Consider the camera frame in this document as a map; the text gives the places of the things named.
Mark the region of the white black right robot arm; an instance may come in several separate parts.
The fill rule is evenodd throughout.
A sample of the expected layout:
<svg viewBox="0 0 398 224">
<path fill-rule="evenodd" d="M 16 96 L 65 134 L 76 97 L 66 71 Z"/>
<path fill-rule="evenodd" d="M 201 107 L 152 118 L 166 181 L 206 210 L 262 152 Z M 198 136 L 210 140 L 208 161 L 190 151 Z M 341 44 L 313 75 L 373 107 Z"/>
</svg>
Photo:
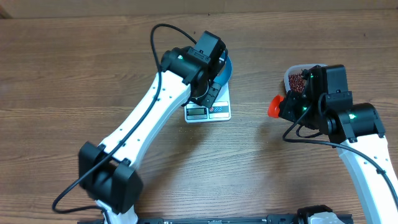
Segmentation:
<svg viewBox="0 0 398 224">
<path fill-rule="evenodd" d="M 375 107 L 353 103 L 344 65 L 294 66 L 304 82 L 301 91 L 285 84 L 268 115 L 291 121 L 292 127 L 315 130 L 286 142 L 326 145 L 338 151 L 368 223 L 397 223 L 397 176 L 389 156 L 386 130 Z"/>
</svg>

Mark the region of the red measuring scoop blue handle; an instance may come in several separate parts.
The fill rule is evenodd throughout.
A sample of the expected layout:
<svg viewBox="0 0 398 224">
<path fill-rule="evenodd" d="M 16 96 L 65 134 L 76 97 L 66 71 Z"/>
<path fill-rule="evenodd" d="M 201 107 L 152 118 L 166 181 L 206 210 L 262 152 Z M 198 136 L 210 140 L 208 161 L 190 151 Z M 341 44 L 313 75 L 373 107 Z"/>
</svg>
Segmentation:
<svg viewBox="0 0 398 224">
<path fill-rule="evenodd" d="M 280 108 L 279 105 L 280 103 L 284 100 L 283 96 L 276 95 L 273 100 L 270 102 L 267 115 L 271 118 L 279 118 L 279 113 L 280 113 Z"/>
</svg>

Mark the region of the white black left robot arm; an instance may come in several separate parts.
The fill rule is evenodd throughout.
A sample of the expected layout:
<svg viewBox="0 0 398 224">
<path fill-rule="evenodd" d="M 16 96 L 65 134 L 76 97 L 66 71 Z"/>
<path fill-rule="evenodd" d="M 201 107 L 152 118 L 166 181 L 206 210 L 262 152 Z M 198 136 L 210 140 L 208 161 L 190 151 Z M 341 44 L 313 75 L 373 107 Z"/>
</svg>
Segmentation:
<svg viewBox="0 0 398 224">
<path fill-rule="evenodd" d="M 134 204 L 143 182 L 137 173 L 150 144 L 171 115 L 184 107 L 187 120 L 230 119 L 227 83 L 232 74 L 225 43 L 205 31 L 194 46 L 155 58 L 151 88 L 122 124 L 98 145 L 78 154 L 78 185 L 103 214 L 103 223 L 137 223 Z"/>
</svg>

